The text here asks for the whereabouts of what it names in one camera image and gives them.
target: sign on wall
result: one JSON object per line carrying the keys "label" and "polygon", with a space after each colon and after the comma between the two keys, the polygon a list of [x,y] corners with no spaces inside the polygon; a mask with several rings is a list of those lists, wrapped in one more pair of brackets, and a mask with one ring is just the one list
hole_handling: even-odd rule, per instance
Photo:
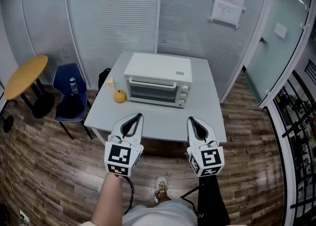
{"label": "sign on wall", "polygon": [[244,0],[214,0],[212,15],[209,19],[223,21],[237,28],[241,13],[245,10],[243,3]]}
{"label": "sign on wall", "polygon": [[287,28],[285,26],[283,26],[282,24],[280,23],[277,23],[276,24],[276,27],[275,27],[275,33],[277,35],[279,35],[281,38],[285,38],[285,35],[286,35],[286,32],[287,32]]}

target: sneaker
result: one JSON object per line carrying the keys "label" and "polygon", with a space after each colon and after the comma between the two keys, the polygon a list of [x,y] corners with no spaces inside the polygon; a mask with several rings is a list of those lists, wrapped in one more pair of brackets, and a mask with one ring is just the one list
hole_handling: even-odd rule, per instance
{"label": "sneaker", "polygon": [[165,177],[159,177],[156,180],[156,192],[155,192],[155,202],[158,203],[158,195],[161,192],[167,192],[168,190],[168,182]]}

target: wooden floor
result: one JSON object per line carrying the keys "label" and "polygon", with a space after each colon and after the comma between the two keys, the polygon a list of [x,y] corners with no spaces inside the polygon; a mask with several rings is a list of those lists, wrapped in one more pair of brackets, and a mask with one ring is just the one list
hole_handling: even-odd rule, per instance
{"label": "wooden floor", "polygon": [[[27,96],[31,101],[35,98],[32,91]],[[57,104],[60,95],[56,93],[55,98]],[[228,141],[223,144],[226,164],[217,178],[231,224],[280,226],[284,194],[277,143],[268,115],[257,106],[243,73],[221,107]],[[94,134],[91,140],[80,123],[66,124],[75,137],[71,140],[54,121],[54,110],[35,119],[21,99],[18,105],[9,104],[4,116],[9,114],[14,126],[7,134],[1,131],[0,143],[7,146],[15,197],[31,225],[72,226],[88,221],[105,176],[102,143]],[[133,206],[155,205],[159,176],[168,179],[168,195],[173,199],[197,186],[198,179],[184,156],[184,143],[142,143],[145,153],[131,178]],[[1,197],[16,221],[2,147],[0,177]],[[123,187],[127,207],[130,187],[127,183]],[[197,203],[197,193],[188,197]]]}

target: human arm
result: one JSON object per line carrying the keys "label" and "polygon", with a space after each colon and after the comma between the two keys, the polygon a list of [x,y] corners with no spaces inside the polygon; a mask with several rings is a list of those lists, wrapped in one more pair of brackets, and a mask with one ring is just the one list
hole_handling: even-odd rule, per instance
{"label": "human arm", "polygon": [[121,226],[122,200],[122,179],[107,174],[91,221],[98,226]]}

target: oven window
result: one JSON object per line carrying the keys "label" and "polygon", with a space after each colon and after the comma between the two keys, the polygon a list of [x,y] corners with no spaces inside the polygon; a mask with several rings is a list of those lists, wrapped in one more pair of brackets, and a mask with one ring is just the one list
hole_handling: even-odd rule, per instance
{"label": "oven window", "polygon": [[174,90],[162,90],[142,86],[133,86],[131,84],[129,85],[129,89],[131,97],[170,103],[176,102],[176,96],[178,91],[178,87],[176,87]]}

